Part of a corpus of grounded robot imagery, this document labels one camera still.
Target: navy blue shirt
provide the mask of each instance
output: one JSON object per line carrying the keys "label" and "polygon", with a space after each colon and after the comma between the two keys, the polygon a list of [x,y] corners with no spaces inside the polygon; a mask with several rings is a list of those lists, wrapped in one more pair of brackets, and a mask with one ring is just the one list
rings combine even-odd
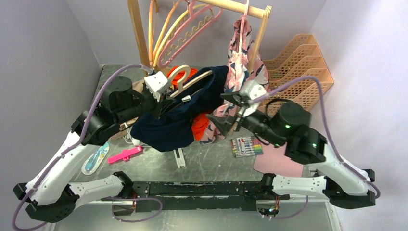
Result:
{"label": "navy blue shirt", "polygon": [[[199,113],[214,111],[224,102],[220,94],[224,93],[228,66],[205,67],[186,83],[209,70],[213,73],[176,96],[176,101],[169,107],[169,111],[162,113],[159,118],[153,117],[150,113],[141,116],[133,125],[131,136],[160,152],[190,145],[194,141],[191,130],[194,118]],[[191,100],[182,102],[181,99],[188,95],[191,96]]]}

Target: hanging garment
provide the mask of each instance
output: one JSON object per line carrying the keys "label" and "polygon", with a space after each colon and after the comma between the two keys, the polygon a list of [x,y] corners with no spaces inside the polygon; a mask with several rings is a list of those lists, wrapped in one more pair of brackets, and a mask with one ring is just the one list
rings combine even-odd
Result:
{"label": "hanging garment", "polygon": [[[191,129],[193,120],[203,112],[213,111],[223,104],[220,94],[224,92],[228,67],[205,67],[199,70],[186,83],[195,77],[211,70],[213,73],[175,97],[176,101],[170,110],[162,113],[159,118],[150,113],[141,116],[133,125],[131,136],[150,145],[160,152],[172,151],[187,147],[194,141]],[[191,100],[182,102],[182,98],[190,95]]]}
{"label": "hanging garment", "polygon": [[[242,20],[239,19],[234,23],[234,35],[229,43],[228,49],[228,66],[227,81],[225,83],[225,93],[239,91],[248,80],[256,80],[258,84],[264,86],[269,91],[269,76],[265,68],[264,62],[261,60],[259,53],[256,54],[254,67],[251,73],[248,73],[248,59],[252,55],[252,45],[255,43],[251,38],[252,29],[248,21],[244,20],[242,33],[242,51],[238,51],[240,39],[240,25]],[[237,111],[237,106],[224,101],[223,105],[213,111],[213,115],[218,117],[234,116]],[[201,143],[212,143],[216,136],[221,139],[224,137],[220,134],[213,122],[209,122],[207,129],[201,137]]]}
{"label": "hanging garment", "polygon": [[191,130],[196,141],[201,139],[210,122],[206,114],[211,114],[212,112],[213,111],[202,112],[193,120]]}

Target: orange clothing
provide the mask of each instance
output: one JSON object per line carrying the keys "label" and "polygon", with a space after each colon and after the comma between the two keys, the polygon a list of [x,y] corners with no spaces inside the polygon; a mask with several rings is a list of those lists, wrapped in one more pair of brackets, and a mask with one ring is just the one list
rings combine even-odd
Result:
{"label": "orange clothing", "polygon": [[[178,66],[173,67],[167,74],[167,78],[170,77],[170,74],[177,68]],[[191,68],[190,75],[187,77],[187,79],[191,78],[195,73],[197,73],[197,69]],[[176,77],[174,77],[174,80],[171,81],[171,89],[174,90],[177,88],[177,81],[179,81],[184,75],[184,71],[178,73]],[[199,141],[201,137],[204,134],[205,129],[208,126],[208,118],[205,116],[205,114],[210,114],[212,112],[205,112],[205,113],[200,113],[194,120],[191,126],[192,133],[194,135],[194,138],[196,141]]]}
{"label": "orange clothing", "polygon": [[205,114],[211,114],[212,112],[204,112],[198,114],[198,116],[193,120],[191,130],[196,141],[201,140],[205,129],[207,129],[209,119]]}

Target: white plastic piece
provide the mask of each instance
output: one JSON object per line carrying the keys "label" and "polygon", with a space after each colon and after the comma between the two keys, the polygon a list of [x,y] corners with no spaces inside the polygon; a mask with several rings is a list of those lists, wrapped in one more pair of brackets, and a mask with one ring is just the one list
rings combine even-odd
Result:
{"label": "white plastic piece", "polygon": [[[27,190],[25,192],[27,193],[33,188],[34,183],[38,180],[38,177],[44,172],[50,163],[61,154],[61,152],[75,144],[78,140],[79,136],[75,132],[70,132],[61,148],[43,168],[40,174],[35,176],[34,179],[27,183]],[[68,152],[65,155],[65,158],[60,159],[51,169],[42,183],[38,186],[37,191],[30,196],[30,199],[37,201],[38,205],[55,203],[60,198],[61,192],[64,190],[73,175],[79,171],[85,160],[98,149],[99,146],[88,144],[86,146],[79,145],[75,149]]]}
{"label": "white plastic piece", "polygon": [[154,75],[146,76],[144,78],[146,86],[149,88],[150,93],[153,94],[154,98],[159,102],[161,94],[164,93],[171,85],[167,77],[163,72],[159,71]]}
{"label": "white plastic piece", "polygon": [[326,179],[324,176],[302,178],[276,175],[273,179],[272,186],[273,191],[279,195],[297,194],[328,199],[323,193],[323,190],[326,189]]}
{"label": "white plastic piece", "polygon": [[79,195],[75,209],[101,198],[117,196],[123,189],[122,181],[114,175],[90,182],[70,183],[70,185],[72,192]]}
{"label": "white plastic piece", "polygon": [[188,101],[190,101],[190,100],[191,100],[191,96],[190,96],[190,95],[188,95],[188,96],[186,96],[186,97],[184,97],[184,98],[181,99],[181,101],[183,101],[183,102],[188,102]]}
{"label": "white plastic piece", "polygon": [[[258,84],[255,80],[251,80],[248,81],[246,85],[240,90],[240,95],[248,96],[249,99],[254,100],[259,96],[266,94],[266,92],[267,90],[262,85]],[[250,114],[254,113],[258,109],[258,106],[260,104],[261,102],[254,103],[249,108],[246,108],[245,112],[243,113],[243,117],[247,117]]]}
{"label": "white plastic piece", "polygon": [[[308,167],[314,167],[318,171],[321,171],[324,175],[336,182],[342,190],[348,195],[353,196],[363,196],[367,195],[369,190],[369,185],[357,177],[353,172],[348,170],[344,165],[342,165],[336,158],[332,147],[329,144],[324,146],[324,156],[326,161],[323,163],[308,164]],[[357,170],[369,181],[368,174],[347,160],[345,160],[352,168]]]}
{"label": "white plastic piece", "polygon": [[184,160],[184,151],[182,148],[178,148],[173,150],[174,152],[174,157],[176,158],[176,163],[177,167],[185,167],[186,166],[186,161]]}

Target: marker set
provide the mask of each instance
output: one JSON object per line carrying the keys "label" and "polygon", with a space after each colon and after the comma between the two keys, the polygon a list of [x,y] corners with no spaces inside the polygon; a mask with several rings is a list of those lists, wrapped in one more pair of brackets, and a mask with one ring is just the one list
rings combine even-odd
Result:
{"label": "marker set", "polygon": [[234,157],[244,157],[263,154],[261,142],[255,136],[231,139]]}

